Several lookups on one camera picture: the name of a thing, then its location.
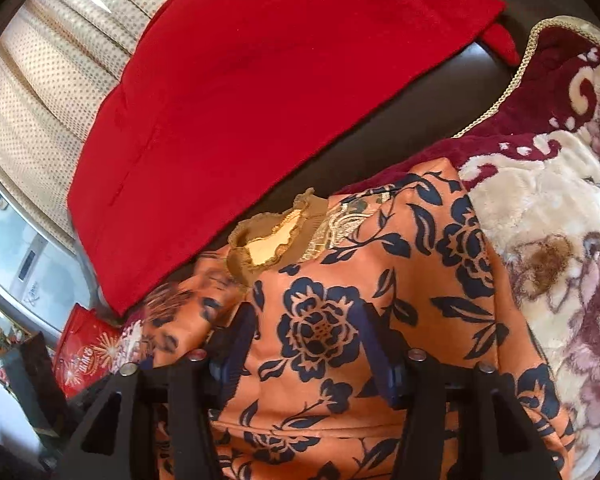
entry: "curtain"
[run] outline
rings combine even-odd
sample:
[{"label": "curtain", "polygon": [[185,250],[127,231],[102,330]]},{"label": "curtain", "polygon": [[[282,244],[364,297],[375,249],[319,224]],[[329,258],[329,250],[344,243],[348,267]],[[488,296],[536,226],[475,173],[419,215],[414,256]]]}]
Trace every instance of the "curtain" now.
[{"label": "curtain", "polygon": [[27,0],[0,37],[0,182],[73,250],[66,194],[101,102],[166,0]]}]

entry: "wall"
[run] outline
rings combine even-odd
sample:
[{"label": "wall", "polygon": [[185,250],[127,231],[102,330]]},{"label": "wall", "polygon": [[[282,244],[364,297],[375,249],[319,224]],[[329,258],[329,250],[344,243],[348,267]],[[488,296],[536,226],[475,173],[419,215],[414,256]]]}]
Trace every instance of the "wall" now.
[{"label": "wall", "polygon": [[18,401],[0,384],[0,444],[14,455],[39,466],[40,440]]}]

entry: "screw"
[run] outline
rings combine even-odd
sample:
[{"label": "screw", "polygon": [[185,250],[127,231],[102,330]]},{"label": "screw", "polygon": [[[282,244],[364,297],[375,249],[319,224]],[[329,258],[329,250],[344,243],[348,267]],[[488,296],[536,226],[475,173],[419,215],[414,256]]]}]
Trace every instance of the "screw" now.
[{"label": "screw", "polygon": [[204,361],[206,359],[206,351],[202,348],[195,348],[187,353],[189,361]]},{"label": "screw", "polygon": [[123,377],[129,377],[135,374],[137,370],[138,365],[136,365],[135,363],[124,363],[120,367],[120,375],[122,375]]},{"label": "screw", "polygon": [[491,363],[486,363],[484,361],[480,361],[478,363],[478,368],[480,369],[481,372],[483,372],[485,374],[493,374],[494,371],[496,371],[495,366],[493,366]]},{"label": "screw", "polygon": [[427,353],[421,348],[412,348],[407,352],[407,356],[412,361],[424,361],[427,358]]}]

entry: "window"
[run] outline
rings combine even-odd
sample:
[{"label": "window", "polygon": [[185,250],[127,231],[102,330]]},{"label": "window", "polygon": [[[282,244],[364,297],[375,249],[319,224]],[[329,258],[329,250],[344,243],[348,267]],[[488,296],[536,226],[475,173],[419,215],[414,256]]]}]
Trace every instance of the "window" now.
[{"label": "window", "polygon": [[75,256],[17,209],[0,191],[0,295],[36,323],[62,332],[75,303],[90,291]]}]

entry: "floral blouse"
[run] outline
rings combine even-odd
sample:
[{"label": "floral blouse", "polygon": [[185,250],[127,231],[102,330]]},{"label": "floral blouse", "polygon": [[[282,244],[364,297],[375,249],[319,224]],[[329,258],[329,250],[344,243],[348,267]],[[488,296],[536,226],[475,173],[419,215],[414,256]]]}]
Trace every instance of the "floral blouse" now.
[{"label": "floral blouse", "polygon": [[[257,314],[237,392],[222,412],[210,414],[226,477],[389,478],[406,414],[378,395],[349,317],[352,307],[371,303],[411,347],[440,362],[494,365],[569,478],[568,412],[446,158],[415,166],[395,184],[333,196],[310,212],[295,205],[299,213],[280,221],[311,218],[304,222],[310,235],[302,226],[287,228],[284,247],[275,247],[265,265],[240,273],[250,241],[242,225],[242,235],[230,237],[233,245],[200,255],[191,278],[163,285],[146,300],[144,350],[155,366],[203,346],[242,302]],[[284,255],[292,249],[290,262]],[[169,479],[168,422],[160,412],[157,459],[160,478]],[[457,455],[458,412],[448,404],[441,478]]]}]

